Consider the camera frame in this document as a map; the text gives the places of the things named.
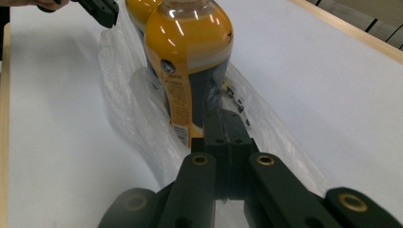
human hand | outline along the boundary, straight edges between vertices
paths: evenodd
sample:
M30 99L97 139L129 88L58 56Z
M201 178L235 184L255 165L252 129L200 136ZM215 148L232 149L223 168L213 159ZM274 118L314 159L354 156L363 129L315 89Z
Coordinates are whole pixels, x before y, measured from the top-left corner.
M58 10L67 5L69 0L0 0L1 7L39 6L48 10Z

table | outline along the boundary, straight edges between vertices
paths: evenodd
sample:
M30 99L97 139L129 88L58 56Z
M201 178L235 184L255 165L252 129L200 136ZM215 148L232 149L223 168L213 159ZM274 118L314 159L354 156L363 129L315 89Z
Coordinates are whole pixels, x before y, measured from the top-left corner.
M332 185L403 221L401 53L304 2L218 2L231 62ZM102 30L77 4L11 11L9 227L94 227L125 189L161 187L102 114Z

plastic bag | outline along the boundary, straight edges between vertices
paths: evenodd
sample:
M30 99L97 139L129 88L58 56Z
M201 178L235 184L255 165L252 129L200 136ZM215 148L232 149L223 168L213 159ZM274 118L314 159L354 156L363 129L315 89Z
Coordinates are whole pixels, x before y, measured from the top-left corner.
M190 149L179 141L169 124L163 90L152 85L142 42L125 2L118 3L121 12L117 26L102 33L99 54L108 118L122 137L143 153L163 187L176 178ZM330 183L301 151L272 107L231 64L225 79L237 99L223 95L223 108L237 111L240 100L242 118L250 124L247 130L260 151L277 155L310 191L323 196ZM217 212L218 227L247 227L241 202L218 203Z

black tool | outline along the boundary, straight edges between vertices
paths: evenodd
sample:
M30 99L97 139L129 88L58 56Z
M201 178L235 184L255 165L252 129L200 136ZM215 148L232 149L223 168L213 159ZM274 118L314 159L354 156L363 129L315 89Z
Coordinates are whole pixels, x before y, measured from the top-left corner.
M403 227L353 189L311 193L278 157L259 152L238 114L216 111L203 122L176 180L158 193L124 192L99 228L211 228L216 200L226 199L244 201L253 228Z
M61 4L60 0L54 0L54 2L59 5ZM80 3L100 25L106 28L112 28L116 25L119 6L114 0L78 0L73 2ZM54 10L46 9L41 6L38 6L38 9L48 13L54 12Z

white surface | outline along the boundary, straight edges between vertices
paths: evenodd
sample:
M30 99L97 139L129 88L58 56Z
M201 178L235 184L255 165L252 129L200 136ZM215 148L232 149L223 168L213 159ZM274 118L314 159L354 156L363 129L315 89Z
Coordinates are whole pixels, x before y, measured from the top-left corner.
M403 66L286 0L218 2L231 62L320 170L403 221ZM104 116L102 28L78 4L11 22L10 228L94 227L125 189L156 190Z
M11 11L9 228L97 227L134 187L159 190L106 120L103 30L79 4Z

